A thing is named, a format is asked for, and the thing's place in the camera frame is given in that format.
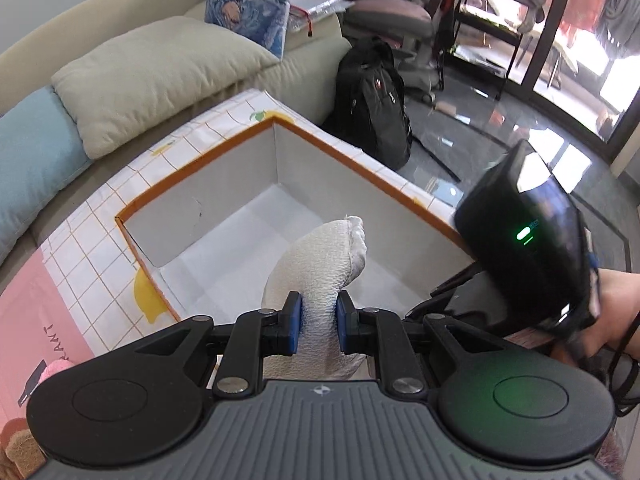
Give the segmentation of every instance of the hand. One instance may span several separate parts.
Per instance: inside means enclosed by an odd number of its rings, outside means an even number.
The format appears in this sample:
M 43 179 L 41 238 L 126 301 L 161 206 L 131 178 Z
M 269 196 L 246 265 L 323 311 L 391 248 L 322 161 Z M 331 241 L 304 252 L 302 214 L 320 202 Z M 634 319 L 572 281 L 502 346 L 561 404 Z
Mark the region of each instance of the hand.
M 601 314 L 594 325 L 582 331 L 587 357 L 608 344 L 617 349 L 629 326 L 640 312 L 640 274 L 600 269 Z M 625 352 L 640 360 L 640 333 L 636 332 Z M 566 364 L 574 364 L 561 344 L 555 346 L 551 357 Z

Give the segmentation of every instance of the pink chair seat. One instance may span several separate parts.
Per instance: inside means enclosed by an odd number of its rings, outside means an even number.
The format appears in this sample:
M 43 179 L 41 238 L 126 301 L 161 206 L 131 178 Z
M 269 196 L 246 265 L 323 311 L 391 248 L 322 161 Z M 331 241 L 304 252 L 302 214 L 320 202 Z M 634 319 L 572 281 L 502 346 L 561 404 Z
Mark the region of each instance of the pink chair seat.
M 351 12 L 384 12 L 399 14 L 416 20 L 426 20 L 431 23 L 431 16 L 420 5 L 407 0 L 356 0 L 350 8 Z
M 429 13 L 407 0 L 357 0 L 347 11 L 346 21 L 382 34 L 396 32 L 422 40 L 434 35 Z

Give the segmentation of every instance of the sofa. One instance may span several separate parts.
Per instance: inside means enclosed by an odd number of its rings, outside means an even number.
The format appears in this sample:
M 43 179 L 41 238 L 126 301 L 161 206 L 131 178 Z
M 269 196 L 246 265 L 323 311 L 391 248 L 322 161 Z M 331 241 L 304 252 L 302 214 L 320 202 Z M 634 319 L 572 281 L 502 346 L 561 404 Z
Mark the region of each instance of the sofa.
M 203 20 L 204 9 L 204 0 L 87 0 L 67 10 L 0 54 L 0 116 L 105 41 L 171 16 Z M 314 24 L 311 38 L 306 30 L 287 33 L 277 65 L 205 96 L 95 160 L 44 206 L 17 241 L 0 266 L 0 292 L 42 241 L 109 178 L 158 140 L 238 92 L 265 90 L 308 120 L 322 123 L 333 106 L 338 63 L 349 48 L 336 16 Z

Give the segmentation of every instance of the metal rivet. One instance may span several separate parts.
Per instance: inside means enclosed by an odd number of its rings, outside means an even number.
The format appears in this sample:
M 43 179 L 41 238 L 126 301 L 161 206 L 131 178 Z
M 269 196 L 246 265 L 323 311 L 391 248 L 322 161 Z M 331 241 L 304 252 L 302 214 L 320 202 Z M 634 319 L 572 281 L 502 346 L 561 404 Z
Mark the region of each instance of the metal rivet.
M 249 387 L 249 383 L 242 377 L 225 377 L 220 379 L 216 386 L 226 394 L 240 394 Z
M 424 385 L 418 379 L 402 377 L 394 381 L 393 387 L 400 394 L 417 394 L 422 391 Z

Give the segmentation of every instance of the white towel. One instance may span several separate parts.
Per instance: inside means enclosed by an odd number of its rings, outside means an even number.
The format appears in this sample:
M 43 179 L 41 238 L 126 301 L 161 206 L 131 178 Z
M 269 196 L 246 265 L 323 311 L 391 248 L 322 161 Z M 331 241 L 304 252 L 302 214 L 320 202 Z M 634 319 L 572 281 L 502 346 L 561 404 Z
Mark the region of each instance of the white towel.
M 355 373 L 364 356 L 340 352 L 335 301 L 364 269 L 366 252 L 362 220 L 349 216 L 317 227 L 282 255 L 264 287 L 262 307 L 281 310 L 295 290 L 302 295 L 302 325 L 298 352 L 267 357 L 265 378 L 347 380 Z

